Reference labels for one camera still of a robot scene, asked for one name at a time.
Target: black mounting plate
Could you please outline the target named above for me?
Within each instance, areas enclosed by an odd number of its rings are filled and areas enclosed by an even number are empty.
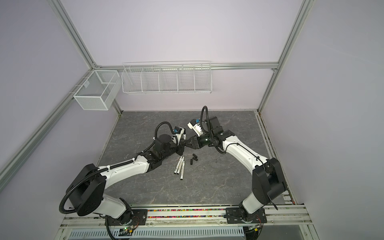
[[[133,212],[132,221],[127,225],[137,225],[138,221],[139,221],[139,225],[145,225],[145,222],[147,220],[148,209],[132,209],[132,212]],[[108,217],[108,224],[110,226],[121,226],[119,221],[116,221],[116,219],[112,217]]]
[[[245,223],[240,219],[241,215],[239,210],[239,207],[227,207],[225,209],[225,218],[227,219],[227,223]],[[264,208],[260,208],[254,214],[260,218],[262,223],[266,223]],[[255,217],[252,222],[247,223],[260,223],[260,221],[257,217]]]

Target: workstation enclosure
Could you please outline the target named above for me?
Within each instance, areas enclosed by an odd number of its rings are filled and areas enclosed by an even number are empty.
[[[108,239],[98,215],[59,213],[69,184],[87,164],[133,157],[159,122],[187,128],[204,105],[281,162],[289,190],[279,210],[265,206],[259,239],[381,238],[382,10],[376,1],[6,1],[1,238]],[[192,153],[183,181],[171,156],[106,191],[153,208],[141,234],[226,229],[216,237],[240,239],[222,211],[249,194],[252,176],[229,154]],[[155,210],[197,207],[217,215],[157,221]]]

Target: robotic arm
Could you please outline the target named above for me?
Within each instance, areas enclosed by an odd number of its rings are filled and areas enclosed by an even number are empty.
[[[63,214],[76,212],[79,216],[96,213],[110,216],[121,225],[129,224],[134,217],[131,207],[122,198],[116,199],[104,194],[106,188],[133,175],[154,170],[174,153],[182,156],[185,147],[199,149],[210,146],[215,147],[221,154],[233,155],[252,174],[252,192],[239,204],[238,217],[243,222],[251,222],[255,217],[253,213],[287,190],[280,163],[275,158],[267,159],[259,155],[230,130],[224,131],[216,117],[208,118],[207,113],[207,131],[203,129],[201,121],[193,119],[189,122],[189,128],[197,135],[188,140],[185,139],[184,128],[172,129],[168,122],[162,122],[155,130],[153,143],[136,157],[108,166],[86,165],[68,187],[59,211]],[[172,136],[157,136],[157,130],[163,124],[168,124]],[[67,199],[71,201],[73,210],[64,209]]]

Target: white panel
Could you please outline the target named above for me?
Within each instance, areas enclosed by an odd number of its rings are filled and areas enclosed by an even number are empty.
[[[116,117],[114,109],[84,111],[73,101],[1,192],[1,239],[54,238],[65,190],[85,165],[97,163]]]
[[[88,70],[44,0],[0,7],[0,167]]]
[[[302,0],[62,0],[99,65],[277,61]]]
[[[256,109],[271,79],[271,69],[214,70],[212,93],[127,95],[116,99],[124,111]]]
[[[384,2],[316,1],[263,116],[320,239],[382,239]]]

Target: white mesh basket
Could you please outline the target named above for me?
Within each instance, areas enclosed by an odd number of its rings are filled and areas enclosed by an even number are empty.
[[[212,72],[207,62],[129,65],[121,74],[121,82],[123,92],[127,94],[212,92]]]
[[[116,70],[94,70],[73,97],[84,110],[108,110],[120,88]]]

